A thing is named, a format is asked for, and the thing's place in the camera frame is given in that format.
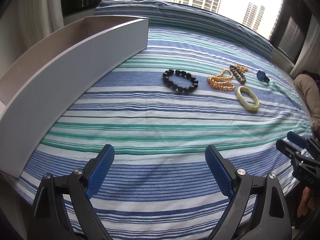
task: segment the person's hand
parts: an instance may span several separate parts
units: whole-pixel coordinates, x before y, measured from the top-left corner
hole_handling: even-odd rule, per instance
[[[320,197],[314,196],[314,192],[305,187],[302,192],[302,198],[300,201],[300,205],[297,209],[297,217],[305,216],[308,214],[308,210],[315,210],[320,206]]]

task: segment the striped fabric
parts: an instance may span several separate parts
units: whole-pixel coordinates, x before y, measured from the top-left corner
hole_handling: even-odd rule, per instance
[[[246,86],[260,100],[256,113],[240,105],[235,91],[213,89],[206,81],[233,63],[249,67]],[[169,68],[191,72],[198,89],[178,94],[164,86],[162,73]],[[255,77],[259,69],[270,78],[268,86]],[[287,193],[296,180],[275,142],[290,130],[310,135],[308,117],[265,58],[205,34],[150,27],[148,48],[84,93],[43,138],[21,177],[6,178],[31,204],[44,173],[70,174],[111,144],[115,161],[91,199],[111,236],[200,239],[209,235],[228,204],[205,163],[206,146],[214,144],[252,175],[273,171]],[[69,196],[65,202],[74,229],[81,231]],[[243,221],[253,203],[252,196]]]
[[[266,59],[272,58],[270,42],[253,30],[222,15],[187,5],[154,0],[102,0],[94,14],[148,17],[150,26],[174,27],[208,34],[242,45]]]

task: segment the blue watch face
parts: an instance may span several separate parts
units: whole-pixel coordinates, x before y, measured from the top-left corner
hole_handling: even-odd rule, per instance
[[[265,77],[266,77],[266,74],[265,74],[263,71],[259,70],[259,71],[257,72],[257,79],[258,79],[258,80],[264,81]]]

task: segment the silver screw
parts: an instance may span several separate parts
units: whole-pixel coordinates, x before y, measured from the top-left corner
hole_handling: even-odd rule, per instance
[[[240,175],[244,175],[245,174],[245,170],[244,169],[239,169],[239,170],[237,170],[237,172]]]
[[[43,178],[44,179],[49,179],[51,177],[51,174],[50,173],[46,173],[43,175]]]
[[[275,178],[276,178],[276,175],[271,172],[271,173],[269,173],[269,178],[270,178],[270,179],[275,179]]]
[[[81,173],[82,173],[82,169],[76,169],[74,171],[74,174],[76,174],[76,175],[80,175]]]

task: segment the black bead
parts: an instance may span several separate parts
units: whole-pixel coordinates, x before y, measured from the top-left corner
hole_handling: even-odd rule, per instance
[[[177,88],[178,88],[178,85],[177,85],[176,83],[173,83],[173,84],[172,84],[172,88],[173,88],[173,89],[177,89]]]

